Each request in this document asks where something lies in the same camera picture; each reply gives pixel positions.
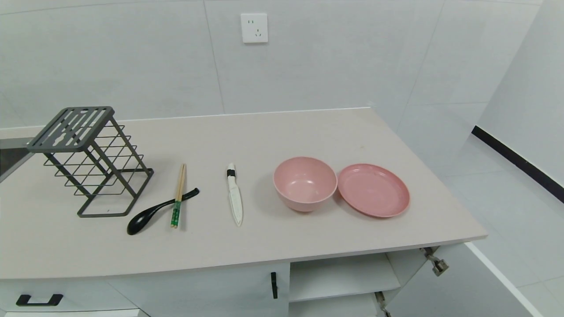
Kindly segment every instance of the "green chopstick handle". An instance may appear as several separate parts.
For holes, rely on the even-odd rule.
[[[173,217],[170,224],[174,227],[178,227],[178,219],[180,218],[180,205],[182,204],[181,201],[174,202],[174,209],[173,209]]]

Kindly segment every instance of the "electrical socket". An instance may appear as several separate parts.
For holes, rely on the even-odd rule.
[[[266,13],[241,14],[243,43],[268,42],[268,20]]]

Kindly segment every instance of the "kitchen counter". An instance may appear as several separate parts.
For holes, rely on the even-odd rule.
[[[115,276],[260,262],[381,253],[470,241],[486,231],[442,182],[370,108],[125,121],[126,134],[153,178],[127,217],[79,218],[85,198],[73,196],[55,168],[34,155],[0,184],[0,279]],[[39,129],[0,130],[29,137]],[[411,205],[389,218],[367,217],[338,198],[302,214],[278,199],[276,166],[293,156],[325,161],[337,173],[366,162],[397,174]],[[178,229],[160,212],[129,236],[129,220],[174,196],[180,164],[186,191]],[[234,162],[243,200],[237,227],[227,196]]]

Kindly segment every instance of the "cabinet door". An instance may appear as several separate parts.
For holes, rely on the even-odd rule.
[[[541,317],[532,304],[472,244],[442,246],[450,268],[437,277],[428,261],[391,300],[394,317]]]
[[[289,279],[290,264],[283,263],[139,274],[108,282],[151,317],[287,317]]]

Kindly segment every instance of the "black drawer handle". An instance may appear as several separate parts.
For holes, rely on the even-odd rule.
[[[20,298],[17,299],[16,305],[18,306],[31,306],[31,307],[39,307],[39,306],[57,306],[61,300],[63,299],[62,294],[53,294],[51,299],[46,303],[29,303],[29,300],[32,298],[31,295],[22,294]]]
[[[276,272],[270,273],[270,282],[272,283],[272,297],[278,299],[278,286],[276,285]]]

